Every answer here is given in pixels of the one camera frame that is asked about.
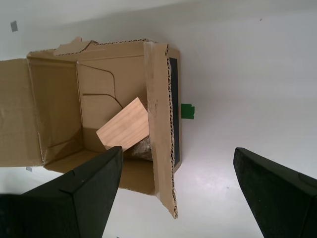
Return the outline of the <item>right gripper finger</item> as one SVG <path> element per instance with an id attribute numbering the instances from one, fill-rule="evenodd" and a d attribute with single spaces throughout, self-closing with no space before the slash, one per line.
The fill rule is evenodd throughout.
<path id="1" fill-rule="evenodd" d="M 102 237 L 123 167 L 115 146 L 21 195 L 1 194 L 2 238 Z"/>
<path id="2" fill-rule="evenodd" d="M 235 149 L 233 166 L 265 238 L 317 236 L 316 179 L 245 148 Z"/>

